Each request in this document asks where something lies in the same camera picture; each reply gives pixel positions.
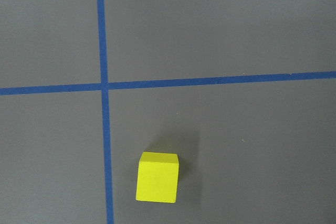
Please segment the yellow wooden block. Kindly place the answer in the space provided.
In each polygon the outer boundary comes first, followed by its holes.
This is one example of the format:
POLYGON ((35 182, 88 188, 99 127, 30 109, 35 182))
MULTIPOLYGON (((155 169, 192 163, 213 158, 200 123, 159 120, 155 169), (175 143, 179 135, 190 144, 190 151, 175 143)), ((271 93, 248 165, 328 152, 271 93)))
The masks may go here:
POLYGON ((177 154, 143 152, 138 165, 137 201, 176 202, 179 159, 177 154))

